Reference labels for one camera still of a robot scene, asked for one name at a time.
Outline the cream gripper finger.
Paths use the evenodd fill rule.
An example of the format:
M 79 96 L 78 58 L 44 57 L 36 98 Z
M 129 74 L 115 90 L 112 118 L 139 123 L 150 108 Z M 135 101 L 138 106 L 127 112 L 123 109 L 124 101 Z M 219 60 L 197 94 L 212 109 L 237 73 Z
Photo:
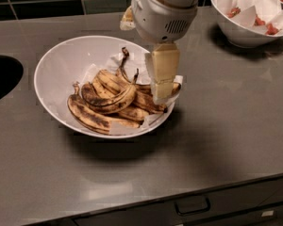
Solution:
M 135 28 L 135 23 L 132 15 L 132 7 L 128 7 L 120 21 L 120 29 L 123 31 L 128 31 L 134 28 Z
M 179 56 L 180 52 L 174 42 L 157 43 L 151 53 L 144 55 L 156 105 L 165 103 L 172 95 Z

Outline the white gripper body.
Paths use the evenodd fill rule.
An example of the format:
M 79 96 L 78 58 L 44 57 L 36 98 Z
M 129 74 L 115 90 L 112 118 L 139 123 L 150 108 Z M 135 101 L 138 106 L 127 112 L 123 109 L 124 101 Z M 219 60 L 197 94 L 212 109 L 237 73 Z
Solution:
M 197 13 L 198 0 L 132 0 L 139 35 L 153 43 L 182 38 Z

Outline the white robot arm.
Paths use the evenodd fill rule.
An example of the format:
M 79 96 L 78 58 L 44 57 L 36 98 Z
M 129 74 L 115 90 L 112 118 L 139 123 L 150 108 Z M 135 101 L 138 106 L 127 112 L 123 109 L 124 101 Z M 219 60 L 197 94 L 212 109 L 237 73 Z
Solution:
M 120 21 L 123 30 L 134 29 L 154 44 L 145 55 L 155 104 L 172 97 L 180 52 L 176 42 L 188 31 L 197 14 L 198 0 L 131 0 Z

